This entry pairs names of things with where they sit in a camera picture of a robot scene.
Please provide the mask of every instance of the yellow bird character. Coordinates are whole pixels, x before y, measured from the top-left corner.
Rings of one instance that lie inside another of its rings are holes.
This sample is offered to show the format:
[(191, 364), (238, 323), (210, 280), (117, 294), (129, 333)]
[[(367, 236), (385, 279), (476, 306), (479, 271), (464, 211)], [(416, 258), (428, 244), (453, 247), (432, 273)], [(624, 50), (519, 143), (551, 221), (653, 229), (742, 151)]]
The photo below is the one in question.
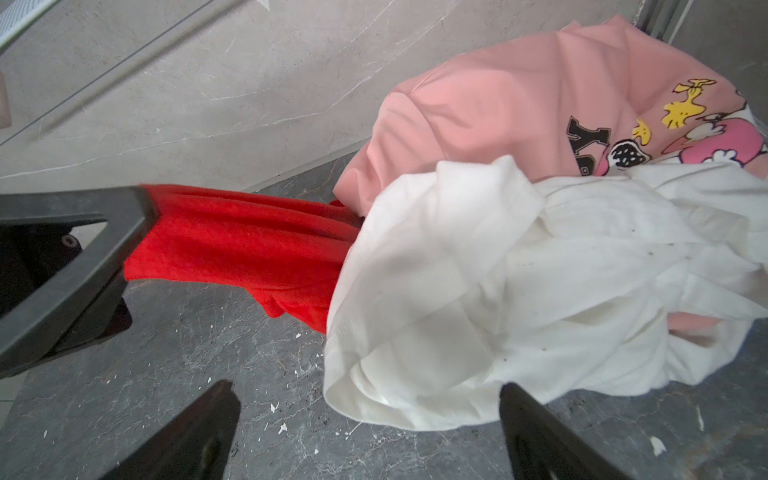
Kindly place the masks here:
[(701, 115), (707, 109), (703, 105), (694, 103), (694, 98), (698, 97), (704, 91), (704, 85), (717, 83), (715, 80), (706, 78), (692, 78), (689, 85), (677, 84), (674, 88), (675, 93), (687, 93), (683, 101), (673, 101), (664, 105), (667, 115), (661, 119), (661, 123), (667, 125), (667, 128), (680, 128), (685, 125), (685, 120), (691, 117)]
[(632, 138), (640, 137), (640, 144), (645, 146), (650, 141), (650, 128), (645, 124), (642, 118), (637, 118), (637, 126), (632, 129)]

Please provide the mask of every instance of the white debris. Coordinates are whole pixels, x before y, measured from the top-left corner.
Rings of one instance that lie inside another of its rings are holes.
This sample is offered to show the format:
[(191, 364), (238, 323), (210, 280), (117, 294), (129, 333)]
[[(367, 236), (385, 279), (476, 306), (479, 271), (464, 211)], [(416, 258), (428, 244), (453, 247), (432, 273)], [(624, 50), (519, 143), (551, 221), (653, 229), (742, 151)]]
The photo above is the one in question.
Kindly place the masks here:
[(699, 430), (704, 431), (704, 419), (701, 418), (701, 410), (696, 406), (696, 416), (699, 417)]
[(667, 447), (664, 446), (664, 442), (654, 436), (650, 437), (650, 444), (654, 447), (654, 455), (657, 457), (667, 451)]

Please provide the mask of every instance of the white fabric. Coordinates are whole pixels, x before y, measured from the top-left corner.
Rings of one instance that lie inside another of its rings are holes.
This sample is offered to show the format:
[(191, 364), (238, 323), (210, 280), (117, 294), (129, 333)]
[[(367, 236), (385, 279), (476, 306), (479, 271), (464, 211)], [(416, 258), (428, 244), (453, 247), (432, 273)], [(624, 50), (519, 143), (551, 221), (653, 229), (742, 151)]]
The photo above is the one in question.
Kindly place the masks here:
[[(517, 382), (640, 395), (730, 362), (768, 316), (768, 184), (655, 164), (532, 185), (511, 157), (441, 162), (379, 195), (328, 318), (326, 401), (361, 422), (498, 419)], [(725, 319), (670, 333), (668, 312)]]

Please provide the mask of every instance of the clothing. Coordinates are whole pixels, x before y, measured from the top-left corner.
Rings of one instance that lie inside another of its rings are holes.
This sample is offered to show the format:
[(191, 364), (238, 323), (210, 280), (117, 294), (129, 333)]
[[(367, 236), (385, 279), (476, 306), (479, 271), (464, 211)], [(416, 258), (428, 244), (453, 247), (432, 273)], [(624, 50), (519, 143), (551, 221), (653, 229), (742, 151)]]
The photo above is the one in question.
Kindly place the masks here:
[[(731, 163), (532, 184), (511, 157), (443, 161), (374, 202), (329, 311), (323, 392), (360, 422), (498, 419), (516, 382), (640, 395), (697, 384), (768, 316), (768, 184)], [(671, 333), (667, 313), (723, 319)]]
[(126, 280), (241, 286), (266, 314), (325, 333), (362, 220), (344, 206), (179, 185), (145, 185), (160, 214), (125, 261)]
[[(706, 137), (700, 151), (687, 147)], [(365, 216), (402, 174), (507, 154), (533, 182), (619, 174), (675, 152), (684, 163), (735, 161), (765, 177), (765, 151), (728, 80), (616, 16), (459, 55), (404, 81), (334, 194)]]

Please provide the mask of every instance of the red cloth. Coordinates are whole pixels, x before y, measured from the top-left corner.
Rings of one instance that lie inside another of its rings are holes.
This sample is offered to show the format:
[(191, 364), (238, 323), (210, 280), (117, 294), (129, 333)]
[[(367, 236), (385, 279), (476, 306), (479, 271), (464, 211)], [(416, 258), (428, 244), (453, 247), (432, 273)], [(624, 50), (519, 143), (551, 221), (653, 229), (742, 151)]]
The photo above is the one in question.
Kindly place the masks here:
[(126, 280), (241, 286), (266, 314), (325, 333), (362, 219), (340, 204), (179, 185), (144, 185), (158, 222), (125, 261)]

